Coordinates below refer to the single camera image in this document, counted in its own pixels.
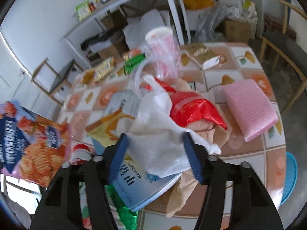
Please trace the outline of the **cardboard box on floor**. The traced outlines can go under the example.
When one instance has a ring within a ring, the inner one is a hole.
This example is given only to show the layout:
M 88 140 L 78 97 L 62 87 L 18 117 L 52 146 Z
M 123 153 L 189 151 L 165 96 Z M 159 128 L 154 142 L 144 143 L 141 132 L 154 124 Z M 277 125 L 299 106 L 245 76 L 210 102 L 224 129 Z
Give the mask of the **cardboard box on floor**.
M 250 37 L 250 24 L 247 22 L 225 19 L 222 22 L 222 25 L 224 35 L 229 42 L 248 44 Z

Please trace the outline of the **beige stocking fabric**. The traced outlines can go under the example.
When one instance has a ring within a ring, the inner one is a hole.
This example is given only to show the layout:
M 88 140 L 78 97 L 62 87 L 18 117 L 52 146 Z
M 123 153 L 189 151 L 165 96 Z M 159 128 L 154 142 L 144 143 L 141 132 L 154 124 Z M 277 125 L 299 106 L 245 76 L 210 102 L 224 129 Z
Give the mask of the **beige stocking fabric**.
M 185 128 L 191 129 L 202 138 L 207 140 L 207 142 L 211 144 L 217 144 L 219 148 L 222 148 L 222 146 L 228 141 L 230 137 L 232 127 L 229 125 L 227 118 L 225 117 L 219 105 L 215 103 L 212 104 L 215 105 L 218 112 L 223 117 L 223 120 L 226 122 L 228 126 L 227 130 L 224 130 L 222 127 L 212 124 L 211 122 L 208 122 L 204 119 L 193 122 Z M 170 195 L 165 213 L 166 217 L 170 218 L 174 216 L 177 211 L 180 211 L 183 208 L 197 184 L 198 181 L 195 179 L 191 169 L 181 173 L 180 181 L 176 183 Z

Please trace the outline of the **blue white cardboard box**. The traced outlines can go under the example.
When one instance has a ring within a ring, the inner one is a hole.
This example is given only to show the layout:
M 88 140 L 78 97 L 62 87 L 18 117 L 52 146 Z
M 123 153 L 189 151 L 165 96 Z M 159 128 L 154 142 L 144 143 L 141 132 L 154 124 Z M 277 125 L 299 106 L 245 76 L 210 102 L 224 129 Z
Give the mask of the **blue white cardboard box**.
M 112 95 L 105 115 L 121 108 L 124 113 L 137 117 L 141 99 L 133 91 L 120 91 Z M 137 211 L 165 193 L 180 178 L 181 173 L 167 177 L 149 174 L 128 156 L 124 159 L 113 186 L 132 211 Z

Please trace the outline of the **patterned tablecloth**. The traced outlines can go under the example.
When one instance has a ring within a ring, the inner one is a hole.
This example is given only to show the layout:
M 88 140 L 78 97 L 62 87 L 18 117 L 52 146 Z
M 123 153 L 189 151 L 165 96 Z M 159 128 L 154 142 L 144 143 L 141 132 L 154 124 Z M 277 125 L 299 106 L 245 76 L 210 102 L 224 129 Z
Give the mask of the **patterned tablecloth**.
M 232 132 L 221 148 L 221 158 L 228 163 L 249 162 L 279 207 L 284 190 L 286 171 L 286 141 L 284 128 L 278 121 L 257 138 L 246 142 L 241 129 L 230 112 L 223 86 L 239 80 L 254 80 L 267 95 L 276 112 L 279 111 L 275 95 L 256 54 L 244 43 L 211 43 L 215 53 L 221 56 L 220 63 L 206 71 L 199 69 L 182 50 L 180 71 L 182 79 L 192 89 L 197 90 L 208 100 L 217 103 L 223 111 Z M 87 135 L 85 127 L 104 115 L 112 95 L 121 90 L 130 90 L 133 82 L 122 70 L 106 78 L 99 85 L 83 86 L 78 74 L 72 89 L 62 107 L 58 121 L 71 125 L 72 143 L 84 143 L 91 149 L 94 143 Z M 193 229 L 196 224 L 206 188 L 197 185 L 183 208 L 173 217 L 165 216 L 171 191 L 166 191 L 145 208 L 138 210 L 137 229 L 169 229 L 174 226 Z

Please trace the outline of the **gold tissue pack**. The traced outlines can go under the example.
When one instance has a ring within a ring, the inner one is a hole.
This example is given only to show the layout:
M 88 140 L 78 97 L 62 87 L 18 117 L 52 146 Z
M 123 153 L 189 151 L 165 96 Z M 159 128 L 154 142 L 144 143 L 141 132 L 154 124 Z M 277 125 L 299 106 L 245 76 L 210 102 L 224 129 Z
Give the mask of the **gold tissue pack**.
M 203 71 L 210 69 L 220 62 L 220 55 L 205 46 L 203 43 L 194 43 L 186 46 L 186 54 Z

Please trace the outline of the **yellow snack wrapper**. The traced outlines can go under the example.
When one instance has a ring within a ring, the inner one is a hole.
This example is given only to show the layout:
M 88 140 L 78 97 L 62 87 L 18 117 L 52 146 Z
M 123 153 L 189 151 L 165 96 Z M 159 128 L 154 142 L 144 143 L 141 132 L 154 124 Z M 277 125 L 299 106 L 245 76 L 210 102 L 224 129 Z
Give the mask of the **yellow snack wrapper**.
M 119 140 L 119 137 L 113 132 L 116 130 L 117 124 L 122 118 L 135 119 L 135 117 L 122 112 L 120 108 L 110 115 L 103 116 L 94 123 L 88 125 L 85 131 L 91 138 L 99 142 L 104 148 L 107 148 L 108 146 L 116 144 Z

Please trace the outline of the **pink orange snack bag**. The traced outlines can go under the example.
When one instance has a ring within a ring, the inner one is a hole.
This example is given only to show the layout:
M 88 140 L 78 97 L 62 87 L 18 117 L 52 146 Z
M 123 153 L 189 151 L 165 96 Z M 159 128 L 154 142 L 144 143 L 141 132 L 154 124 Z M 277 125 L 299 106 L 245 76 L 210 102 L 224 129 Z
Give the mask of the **pink orange snack bag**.
M 59 124 L 23 108 L 1 104 L 1 173 L 47 187 L 71 154 L 67 122 Z

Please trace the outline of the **blue plastic basket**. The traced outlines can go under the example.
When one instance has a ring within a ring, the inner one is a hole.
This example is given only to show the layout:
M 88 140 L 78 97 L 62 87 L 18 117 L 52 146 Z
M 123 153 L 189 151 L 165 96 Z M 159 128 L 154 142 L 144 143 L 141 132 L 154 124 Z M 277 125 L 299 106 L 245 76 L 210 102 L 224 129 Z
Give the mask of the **blue plastic basket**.
M 286 178 L 285 186 L 283 190 L 283 196 L 281 199 L 281 205 L 286 202 L 286 200 L 292 194 L 298 178 L 298 164 L 295 157 L 290 152 L 286 152 Z

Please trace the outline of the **wooden chair black seat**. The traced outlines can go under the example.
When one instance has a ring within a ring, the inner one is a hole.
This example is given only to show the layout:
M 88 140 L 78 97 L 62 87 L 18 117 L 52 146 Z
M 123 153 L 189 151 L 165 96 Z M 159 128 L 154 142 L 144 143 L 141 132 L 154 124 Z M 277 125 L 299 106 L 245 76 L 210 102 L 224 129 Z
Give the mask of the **wooden chair black seat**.
M 277 55 L 274 59 L 272 69 L 274 70 L 277 66 L 279 57 L 283 57 L 285 61 L 295 70 L 301 80 L 301 85 L 294 93 L 294 95 L 288 100 L 286 105 L 281 110 L 282 113 L 287 111 L 294 102 L 302 95 L 306 90 L 306 52 L 290 37 L 286 35 L 288 26 L 288 10 L 292 9 L 299 14 L 303 19 L 306 19 L 306 13 L 299 7 L 284 1 L 279 0 L 284 6 L 284 17 L 281 32 L 267 31 L 262 34 L 262 45 L 259 54 L 259 61 L 263 61 L 266 47 L 270 46 L 276 51 Z

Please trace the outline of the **wooden chair at left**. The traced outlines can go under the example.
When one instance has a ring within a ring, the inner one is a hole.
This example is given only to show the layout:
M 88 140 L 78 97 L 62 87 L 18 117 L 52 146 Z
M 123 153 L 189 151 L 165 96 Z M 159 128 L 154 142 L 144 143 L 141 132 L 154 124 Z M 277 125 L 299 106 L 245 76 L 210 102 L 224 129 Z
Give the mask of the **wooden chair at left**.
M 73 80 L 83 71 L 84 69 L 73 59 L 57 72 L 49 64 L 49 59 L 46 58 L 34 70 L 31 82 L 58 105 L 63 105 L 72 88 Z

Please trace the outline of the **white plastic bottle red label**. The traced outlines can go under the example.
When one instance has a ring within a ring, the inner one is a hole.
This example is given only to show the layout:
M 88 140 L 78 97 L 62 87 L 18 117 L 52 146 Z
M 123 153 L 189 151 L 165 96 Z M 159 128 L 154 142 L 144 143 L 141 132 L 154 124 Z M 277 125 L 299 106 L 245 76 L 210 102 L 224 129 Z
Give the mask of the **white plastic bottle red label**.
M 92 159 L 90 149 L 85 144 L 77 144 L 73 147 L 70 163 L 72 165 L 79 165 L 88 162 Z

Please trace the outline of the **small gold candy packet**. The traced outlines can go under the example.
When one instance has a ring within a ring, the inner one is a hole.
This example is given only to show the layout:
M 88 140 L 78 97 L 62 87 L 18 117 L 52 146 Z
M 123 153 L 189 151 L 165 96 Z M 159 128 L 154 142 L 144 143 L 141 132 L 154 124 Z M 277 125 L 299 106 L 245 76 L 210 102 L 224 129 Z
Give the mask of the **small gold candy packet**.
M 95 68 L 94 82 L 98 83 L 106 78 L 115 69 L 115 58 L 109 57 Z

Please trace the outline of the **pink sponge cloth pad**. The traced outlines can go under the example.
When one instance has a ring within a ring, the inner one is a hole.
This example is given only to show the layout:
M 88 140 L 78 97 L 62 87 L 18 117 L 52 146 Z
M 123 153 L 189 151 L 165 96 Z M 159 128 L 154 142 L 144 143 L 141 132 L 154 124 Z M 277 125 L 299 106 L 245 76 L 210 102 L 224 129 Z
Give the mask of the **pink sponge cloth pad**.
M 272 103 L 254 80 L 235 81 L 223 86 L 222 90 L 246 142 L 278 122 Z

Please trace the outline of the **red plastic bag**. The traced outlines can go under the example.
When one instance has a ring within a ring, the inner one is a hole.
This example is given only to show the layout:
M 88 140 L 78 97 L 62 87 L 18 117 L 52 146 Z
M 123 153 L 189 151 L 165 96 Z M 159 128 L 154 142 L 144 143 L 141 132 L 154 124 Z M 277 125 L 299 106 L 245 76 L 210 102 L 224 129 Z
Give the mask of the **red plastic bag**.
M 179 79 L 175 88 L 156 77 L 154 80 L 170 96 L 172 102 L 170 117 L 180 127 L 184 128 L 193 122 L 204 119 L 222 127 L 224 130 L 228 129 L 215 105 L 200 93 L 192 90 L 185 80 Z

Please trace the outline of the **white cloth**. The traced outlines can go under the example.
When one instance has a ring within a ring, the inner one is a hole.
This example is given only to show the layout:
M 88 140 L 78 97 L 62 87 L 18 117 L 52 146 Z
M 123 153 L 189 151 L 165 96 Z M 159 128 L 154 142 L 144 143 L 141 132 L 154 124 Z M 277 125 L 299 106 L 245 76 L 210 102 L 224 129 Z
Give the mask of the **white cloth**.
M 140 101 L 134 120 L 119 120 L 116 134 L 125 133 L 129 137 L 128 155 L 149 174 L 167 177 L 188 170 L 183 135 L 189 133 L 195 143 L 203 146 L 209 154 L 220 154 L 217 144 L 191 129 L 182 128 L 170 117 L 172 102 L 169 94 L 154 80 L 145 75 L 145 82 L 152 90 Z

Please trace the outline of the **yellow plastic bags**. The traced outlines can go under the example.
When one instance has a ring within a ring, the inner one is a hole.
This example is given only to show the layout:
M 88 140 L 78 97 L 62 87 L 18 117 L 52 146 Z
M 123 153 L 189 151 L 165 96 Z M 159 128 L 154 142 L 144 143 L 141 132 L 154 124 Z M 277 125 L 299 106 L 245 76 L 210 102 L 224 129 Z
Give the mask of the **yellow plastic bags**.
M 183 3 L 188 10 L 200 10 L 214 6 L 213 0 L 183 0 Z

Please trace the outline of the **white side table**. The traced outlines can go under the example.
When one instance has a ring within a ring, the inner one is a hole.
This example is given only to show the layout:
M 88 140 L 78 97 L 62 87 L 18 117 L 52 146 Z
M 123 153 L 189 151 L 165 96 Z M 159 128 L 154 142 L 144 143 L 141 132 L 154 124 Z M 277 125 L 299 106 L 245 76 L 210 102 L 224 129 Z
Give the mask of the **white side table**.
M 81 62 L 81 64 L 86 67 L 92 67 L 91 62 L 86 57 L 86 54 L 81 50 L 81 47 L 70 39 L 71 35 L 73 35 L 78 30 L 84 28 L 89 23 L 94 20 L 97 20 L 101 15 L 105 14 L 108 11 L 117 8 L 127 8 L 129 10 L 136 11 L 135 7 L 129 6 L 127 3 L 133 0 L 109 0 L 102 5 L 100 5 L 97 9 L 94 10 L 89 16 L 71 28 L 63 38 L 67 42 L 67 44 L 71 47 L 74 54 L 77 56 L 77 59 Z M 191 42 L 191 34 L 188 25 L 186 9 L 184 6 L 183 0 L 167 0 L 171 16 L 175 25 L 176 34 L 180 45 L 184 45 L 185 43 Z

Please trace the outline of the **green foil snack bag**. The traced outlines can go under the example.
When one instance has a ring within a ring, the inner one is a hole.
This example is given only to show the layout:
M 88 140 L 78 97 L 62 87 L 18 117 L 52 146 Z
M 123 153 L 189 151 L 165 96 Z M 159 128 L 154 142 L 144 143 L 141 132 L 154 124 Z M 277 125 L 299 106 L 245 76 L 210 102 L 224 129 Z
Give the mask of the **green foil snack bag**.
M 87 205 L 85 183 L 79 182 L 78 188 L 80 194 L 83 226 L 86 229 L 92 229 Z M 132 212 L 129 208 L 127 208 L 127 206 L 124 204 L 124 202 L 119 197 L 115 188 L 112 185 L 105 186 L 105 190 L 111 213 L 113 215 L 113 218 L 115 219 L 118 229 L 137 229 L 138 212 Z

